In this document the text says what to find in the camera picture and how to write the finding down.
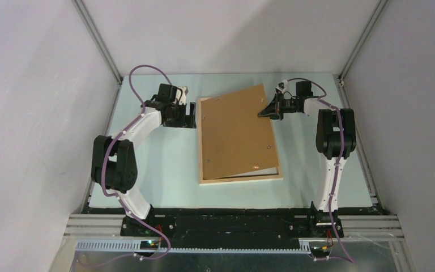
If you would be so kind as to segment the brown backing board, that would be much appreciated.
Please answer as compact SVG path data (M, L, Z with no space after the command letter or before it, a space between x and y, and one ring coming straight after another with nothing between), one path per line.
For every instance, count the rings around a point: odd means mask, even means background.
M257 116L267 106L262 84L202 102L204 179L278 166L272 121Z

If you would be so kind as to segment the printed photo with white border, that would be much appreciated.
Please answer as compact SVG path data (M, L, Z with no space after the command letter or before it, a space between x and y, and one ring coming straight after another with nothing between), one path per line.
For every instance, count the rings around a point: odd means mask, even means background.
M234 178L234 177L253 177L253 176L268 176L268 175L277 175L279 173L277 167L267 168L267 169L259 169L256 171L239 173L231 176L225 176L224 179Z

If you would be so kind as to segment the light wooden picture frame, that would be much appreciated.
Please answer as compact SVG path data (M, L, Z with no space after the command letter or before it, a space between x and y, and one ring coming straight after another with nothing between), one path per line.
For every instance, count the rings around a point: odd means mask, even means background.
M261 181L272 181L272 180L282 180L283 179L283 169L281 160L278 155L278 171L277 175L268 176L253 176L253 177L234 177L234 178L217 178L217 179L204 179L203 177L203 148L202 148L202 126L201 117L202 115L202 102L209 99L209 97L198 98L197 101L197 133L198 133L198 177L199 185L218 185L218 184L239 184L239 183L249 183L249 182L261 182Z

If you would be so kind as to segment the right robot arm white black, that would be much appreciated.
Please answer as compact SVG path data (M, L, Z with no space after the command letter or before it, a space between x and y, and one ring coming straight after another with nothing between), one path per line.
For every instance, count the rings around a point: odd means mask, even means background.
M351 108L339 108L313 93L319 85L305 78L293 78L296 93L289 98L288 80L279 83L269 105L258 113L260 118L282 120L286 113L303 113L317 118L315 146L323 163L323 180L306 219L308 232L323 236L338 222L338 193L343 169L357 145L355 114Z

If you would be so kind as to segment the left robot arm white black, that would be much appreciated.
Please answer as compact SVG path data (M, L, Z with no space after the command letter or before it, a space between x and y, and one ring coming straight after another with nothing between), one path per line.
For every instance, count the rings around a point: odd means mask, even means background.
M159 127L195 129L195 102L187 102L189 89L162 83L157 94L142 102L137 116L114 135L99 135L93 142L91 179L107 197L114 197L125 213L137 218L134 228L143 236L155 232L149 216L151 204L135 186L138 167L135 147Z

